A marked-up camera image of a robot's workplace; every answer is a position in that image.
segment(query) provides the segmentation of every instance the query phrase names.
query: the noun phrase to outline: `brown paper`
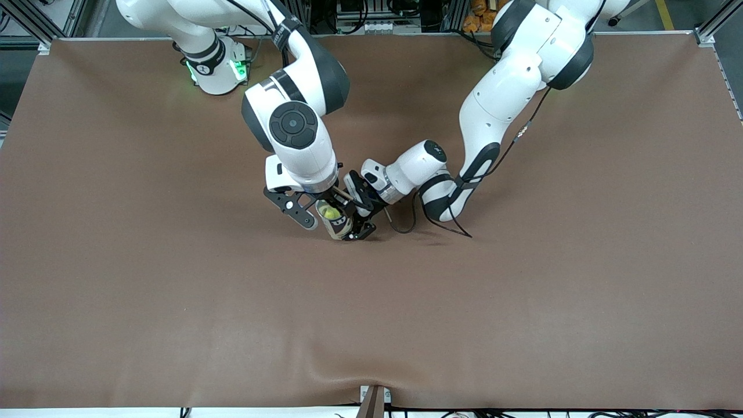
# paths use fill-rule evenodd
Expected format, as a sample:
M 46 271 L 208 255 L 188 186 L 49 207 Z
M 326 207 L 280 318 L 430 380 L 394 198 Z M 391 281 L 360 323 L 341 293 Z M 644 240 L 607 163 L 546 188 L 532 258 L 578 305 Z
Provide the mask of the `brown paper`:
M 492 63 L 323 38 L 344 170 L 430 138 Z M 447 233 L 307 232 L 262 195 L 241 92 L 170 42 L 55 41 L 0 152 L 0 406 L 743 408 L 743 128 L 692 36 L 598 36 Z M 251 82 L 278 68 L 264 45 Z M 506 134 L 508 144 L 541 94 Z M 43 114 L 39 109 L 47 109 Z M 409 200 L 395 205 L 411 222 Z

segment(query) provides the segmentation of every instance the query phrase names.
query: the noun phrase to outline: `black circular cap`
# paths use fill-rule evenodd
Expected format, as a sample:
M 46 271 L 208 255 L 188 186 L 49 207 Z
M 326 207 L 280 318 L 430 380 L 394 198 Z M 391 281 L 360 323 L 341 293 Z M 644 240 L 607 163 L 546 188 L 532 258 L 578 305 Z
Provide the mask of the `black circular cap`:
M 317 117 L 304 102 L 291 101 L 278 105 L 271 114 L 271 135 L 286 147 L 302 149 L 315 142 Z
M 434 141 L 431 141 L 430 139 L 427 139 L 426 142 L 423 144 L 423 148 L 428 152 L 433 158 L 436 158 L 437 160 L 441 161 L 442 163 L 447 162 L 447 154 L 444 152 L 444 148 L 441 148 L 441 146 Z
M 305 128 L 305 119 L 298 112 L 286 112 L 281 116 L 281 128 L 291 135 L 300 133 Z

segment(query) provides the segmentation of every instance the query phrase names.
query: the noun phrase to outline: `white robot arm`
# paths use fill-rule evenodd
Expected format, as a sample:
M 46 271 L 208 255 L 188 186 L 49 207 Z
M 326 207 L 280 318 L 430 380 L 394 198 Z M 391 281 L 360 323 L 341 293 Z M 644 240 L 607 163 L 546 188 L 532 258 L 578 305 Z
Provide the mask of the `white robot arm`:
M 334 238 L 363 239 L 374 230 L 372 216 L 446 162 L 438 145 L 424 141 L 388 167 L 368 160 L 364 179 L 351 172 L 344 179 L 348 189 L 340 190 L 339 164 L 321 117 L 343 107 L 348 77 L 278 0 L 117 0 L 117 6 L 134 26 L 171 36 L 194 81 L 209 94 L 226 94 L 246 79 L 240 71 L 244 46 L 213 28 L 257 20 L 280 51 L 294 55 L 294 62 L 245 92 L 242 115 L 261 146 L 273 153 L 266 159 L 264 194 L 304 228 L 317 226 L 307 209 L 318 202 L 332 209 L 323 211 L 332 215 L 323 222 Z M 375 181 L 370 185 L 366 179 Z M 310 203 L 301 205 L 302 196 L 310 196 Z M 347 228 L 333 234 L 328 223 L 339 223 L 340 217 Z
M 440 222 L 456 218 L 500 153 L 503 136 L 534 94 L 562 90 L 591 66 L 587 33 L 598 17 L 609 18 L 628 0 L 512 0 L 490 32 L 502 58 L 467 96 L 459 112 L 464 165 L 454 179 L 444 168 L 419 189 L 424 210 Z

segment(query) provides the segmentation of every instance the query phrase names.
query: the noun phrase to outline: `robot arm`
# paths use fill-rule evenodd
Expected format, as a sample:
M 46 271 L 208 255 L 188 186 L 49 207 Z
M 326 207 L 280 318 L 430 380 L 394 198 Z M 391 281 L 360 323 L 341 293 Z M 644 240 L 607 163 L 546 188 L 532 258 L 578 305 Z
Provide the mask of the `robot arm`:
M 266 196 L 281 203 L 285 193 L 308 193 L 316 199 L 337 183 L 338 163 L 321 117 L 343 107 L 349 81 L 335 58 L 278 0 L 117 0 L 134 26 L 170 35 L 186 57 L 197 84 L 207 93 L 224 94 L 245 81 L 236 71 L 245 49 L 212 28 L 259 19 L 280 51 L 294 62 L 245 92 L 242 115 L 264 149 Z M 315 226 L 304 208 L 291 214 L 305 228 Z
M 490 32 L 502 58 L 467 96 L 459 112 L 464 165 L 456 178 L 444 168 L 420 188 L 432 219 L 450 221 L 496 163 L 503 136 L 534 94 L 566 89 L 593 61 L 587 32 L 599 15 L 613 16 L 627 0 L 512 0 Z

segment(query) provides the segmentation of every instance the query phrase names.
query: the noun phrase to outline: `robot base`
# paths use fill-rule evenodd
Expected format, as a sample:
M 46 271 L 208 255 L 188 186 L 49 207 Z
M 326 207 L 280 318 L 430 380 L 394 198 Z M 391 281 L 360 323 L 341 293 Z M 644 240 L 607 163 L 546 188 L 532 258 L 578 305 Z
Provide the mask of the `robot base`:
M 224 42 L 224 59 L 214 68 L 213 73 L 204 75 L 199 72 L 199 67 L 193 68 L 186 62 L 191 72 L 191 80 L 194 85 L 208 94 L 227 94 L 242 83 L 246 83 L 250 75 L 250 61 L 253 58 L 253 50 L 226 36 L 219 38 Z

